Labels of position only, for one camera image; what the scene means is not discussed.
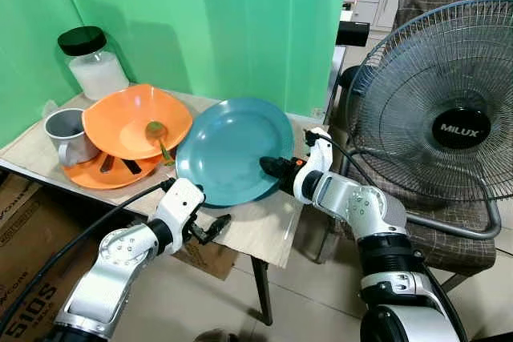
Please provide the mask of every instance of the black cable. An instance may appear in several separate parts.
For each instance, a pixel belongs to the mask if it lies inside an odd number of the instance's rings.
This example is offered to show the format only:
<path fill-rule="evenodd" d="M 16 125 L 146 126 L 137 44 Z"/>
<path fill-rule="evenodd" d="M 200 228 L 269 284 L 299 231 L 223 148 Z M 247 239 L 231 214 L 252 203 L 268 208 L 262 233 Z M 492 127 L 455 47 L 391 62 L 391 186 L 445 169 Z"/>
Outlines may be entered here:
<path fill-rule="evenodd" d="M 333 144 L 337 148 L 337 150 L 339 150 L 347 158 L 347 160 L 349 160 L 351 162 L 351 164 L 358 170 L 358 172 L 363 176 L 363 178 L 366 180 L 366 182 L 370 186 L 376 187 L 376 183 L 372 180 L 372 178 L 370 178 L 369 174 L 367 174 L 366 171 L 362 168 L 362 166 L 360 166 L 357 163 L 357 161 L 354 160 L 353 157 L 350 154 L 348 154 L 347 151 L 344 150 L 337 142 L 335 142 L 334 140 L 332 140 L 331 138 L 329 138 L 327 136 L 317 134 L 315 132 L 312 132 L 312 134 L 314 134 L 315 136 L 317 136 L 320 139 L 324 139 L 324 140 L 330 142 L 331 144 Z"/>
<path fill-rule="evenodd" d="M 513 254 L 511 254 L 509 251 L 503 250 L 502 248 L 496 247 L 495 250 L 503 252 L 504 254 L 507 254 L 509 256 L 513 256 Z"/>
<path fill-rule="evenodd" d="M 72 239 L 70 242 L 68 242 L 63 248 L 59 250 L 56 254 L 54 254 L 52 257 L 48 259 L 48 261 L 45 263 L 45 265 L 38 271 L 38 273 L 35 275 L 34 278 L 28 283 L 28 285 L 25 287 L 23 292 L 16 298 L 16 301 L 14 301 L 7 311 L 5 312 L 5 315 L 3 316 L 2 320 L 0 321 L 0 338 L 2 337 L 4 331 L 6 330 L 7 324 L 10 322 L 13 315 L 16 313 L 16 310 L 18 310 L 19 306 L 23 303 L 26 296 L 30 293 L 32 288 L 36 284 L 39 283 L 41 278 L 48 272 L 48 270 L 51 269 L 51 267 L 61 258 L 64 254 L 66 254 L 68 251 L 70 251 L 78 242 L 82 241 L 83 239 L 86 239 L 91 233 L 102 223 L 104 223 L 106 220 L 110 219 L 114 214 L 116 214 L 121 209 L 128 206 L 130 203 L 135 202 L 137 199 L 142 198 L 143 196 L 149 194 L 150 192 L 153 192 L 155 190 L 158 190 L 159 188 L 162 188 L 164 191 L 169 190 L 169 187 L 175 182 L 173 178 L 170 178 L 168 180 L 164 180 L 163 182 L 156 184 L 153 187 L 149 187 L 144 191 L 141 191 L 139 194 L 136 194 L 132 196 L 130 199 L 125 200 L 123 203 L 119 204 L 118 206 L 114 207 L 112 210 L 110 210 L 107 214 L 96 220 L 91 226 L 86 228 L 81 234 L 77 235 L 74 239 Z"/>
<path fill-rule="evenodd" d="M 447 316 L 449 317 L 449 321 L 452 324 L 454 331 L 458 335 L 460 342 L 468 342 L 468 337 L 465 333 L 465 328 L 463 327 L 462 321 L 459 319 L 459 315 L 456 312 L 454 305 L 450 301 L 446 292 L 443 291 L 442 286 L 434 277 L 431 270 L 425 264 L 422 264 L 422 266 L 424 267 L 424 272 L 426 273 L 427 277 L 430 279 L 431 285 L 433 286 L 434 294 L 440 299 L 440 302 L 442 303 L 442 306 L 445 309 Z"/>

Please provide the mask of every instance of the green backdrop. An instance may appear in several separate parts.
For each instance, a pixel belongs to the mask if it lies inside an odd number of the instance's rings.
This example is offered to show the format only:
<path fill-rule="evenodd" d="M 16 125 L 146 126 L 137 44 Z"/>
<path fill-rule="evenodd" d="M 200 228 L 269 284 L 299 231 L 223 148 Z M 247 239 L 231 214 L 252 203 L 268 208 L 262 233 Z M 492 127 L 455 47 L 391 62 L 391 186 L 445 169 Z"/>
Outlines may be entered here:
<path fill-rule="evenodd" d="M 56 38 L 102 27 L 128 77 L 218 99 L 256 96 L 311 115 L 322 108 L 341 0 L 2 0 L 0 144 L 79 92 Z M 12 122 L 6 127 L 5 121 Z"/>
<path fill-rule="evenodd" d="M 0 0 L 0 146 L 80 92 L 57 36 L 80 24 L 71 0 Z"/>

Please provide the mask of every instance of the teal plate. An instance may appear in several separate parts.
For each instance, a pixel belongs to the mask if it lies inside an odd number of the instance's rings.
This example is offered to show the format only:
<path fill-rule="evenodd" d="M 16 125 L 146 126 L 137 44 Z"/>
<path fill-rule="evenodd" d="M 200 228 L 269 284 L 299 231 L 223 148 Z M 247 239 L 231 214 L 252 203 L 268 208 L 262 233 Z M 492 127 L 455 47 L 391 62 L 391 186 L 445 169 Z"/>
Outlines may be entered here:
<path fill-rule="evenodd" d="M 206 203 L 233 206 L 257 199 L 277 184 L 262 156 L 289 159 L 294 150 L 287 116 L 262 99 L 225 100 L 196 117 L 176 152 L 176 173 L 203 187 Z"/>

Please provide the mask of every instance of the mug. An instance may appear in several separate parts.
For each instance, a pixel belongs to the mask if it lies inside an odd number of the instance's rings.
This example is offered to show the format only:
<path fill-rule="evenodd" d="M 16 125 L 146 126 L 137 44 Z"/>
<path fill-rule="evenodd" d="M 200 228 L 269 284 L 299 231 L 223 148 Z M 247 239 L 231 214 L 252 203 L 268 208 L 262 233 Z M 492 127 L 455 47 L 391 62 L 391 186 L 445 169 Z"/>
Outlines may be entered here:
<path fill-rule="evenodd" d="M 80 108 L 67 108 L 49 115 L 45 131 L 59 154 L 59 162 L 65 167 L 93 159 L 99 149 L 83 130 Z"/>

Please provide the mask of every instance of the tiled floor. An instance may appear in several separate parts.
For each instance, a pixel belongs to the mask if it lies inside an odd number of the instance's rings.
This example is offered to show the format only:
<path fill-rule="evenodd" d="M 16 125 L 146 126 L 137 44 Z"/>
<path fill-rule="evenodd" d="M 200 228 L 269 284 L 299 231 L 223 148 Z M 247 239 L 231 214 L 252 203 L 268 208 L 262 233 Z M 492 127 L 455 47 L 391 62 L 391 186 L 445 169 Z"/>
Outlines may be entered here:
<path fill-rule="evenodd" d="M 360 64 L 377 43 L 370 39 L 367 47 L 350 47 L 344 68 Z M 505 228 L 497 247 L 513 252 L 513 202 L 499 202 L 499 209 Z M 242 341 L 358 341 L 365 307 L 357 298 L 361 273 L 356 249 L 342 241 L 333 260 L 323 265 L 312 262 L 324 223 L 323 215 L 304 213 L 288 267 L 269 267 L 273 326 L 251 316 L 259 304 L 248 256 L 239 257 L 225 282 L 172 257 L 160 257 L 134 283 L 113 340 L 188 342 L 209 329 L 224 328 Z M 450 274 L 435 275 L 443 280 Z M 493 268 L 450 292 L 469 337 L 513 329 L 512 282 L 513 258 L 499 252 Z"/>

